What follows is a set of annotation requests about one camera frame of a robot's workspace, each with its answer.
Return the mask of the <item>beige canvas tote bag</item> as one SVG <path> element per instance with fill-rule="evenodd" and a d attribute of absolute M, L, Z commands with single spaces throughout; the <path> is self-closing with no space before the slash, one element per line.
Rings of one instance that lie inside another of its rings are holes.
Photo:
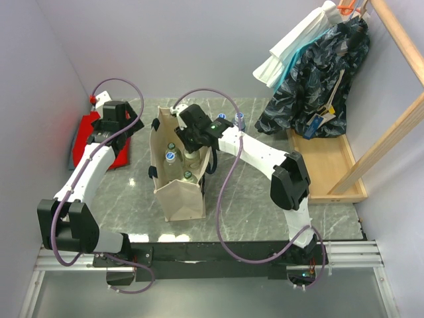
<path fill-rule="evenodd" d="M 154 194 L 159 202 L 166 221 L 184 221 L 205 217 L 204 185 L 211 149 L 199 149 L 200 167 L 191 171 L 197 183 L 182 180 L 167 180 L 164 171 L 166 147 L 173 142 L 180 150 L 184 149 L 182 141 L 174 129 L 178 120 L 171 115 L 170 109 L 158 107 L 158 114 L 153 120 L 150 131 L 150 167 L 148 174 L 154 182 Z"/>

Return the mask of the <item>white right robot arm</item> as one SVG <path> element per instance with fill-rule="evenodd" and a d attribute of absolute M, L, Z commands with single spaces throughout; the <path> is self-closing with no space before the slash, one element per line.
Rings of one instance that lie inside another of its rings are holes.
<path fill-rule="evenodd" d="M 179 104 L 170 108 L 178 121 L 175 132 L 186 150 L 203 146 L 238 157 L 270 180 L 271 200 L 283 210 L 289 230 L 292 260 L 305 264 L 313 257 L 313 230 L 308 211 L 311 183 L 304 159 L 299 152 L 277 150 L 248 136 L 217 117 L 214 121 L 197 104 Z"/>

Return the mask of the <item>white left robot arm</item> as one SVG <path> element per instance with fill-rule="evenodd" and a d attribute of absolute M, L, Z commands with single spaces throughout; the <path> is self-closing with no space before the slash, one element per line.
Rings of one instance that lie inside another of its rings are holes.
<path fill-rule="evenodd" d="M 61 251 L 108 254 L 117 266 L 125 266 L 133 259 L 129 236 L 100 229 L 89 208 L 103 175 L 144 125 L 128 102 L 106 101 L 92 126 L 83 156 L 65 186 L 37 206 L 42 243 L 64 266 L 73 263 L 63 260 Z"/>

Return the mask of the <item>blue label water bottle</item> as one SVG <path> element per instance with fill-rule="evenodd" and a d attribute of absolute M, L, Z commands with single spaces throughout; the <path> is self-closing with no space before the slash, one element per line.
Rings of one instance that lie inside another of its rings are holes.
<path fill-rule="evenodd" d="M 235 116 L 233 118 L 233 125 L 238 127 L 239 130 L 245 131 L 246 129 L 246 123 L 244 119 L 243 113 L 235 113 Z"/>

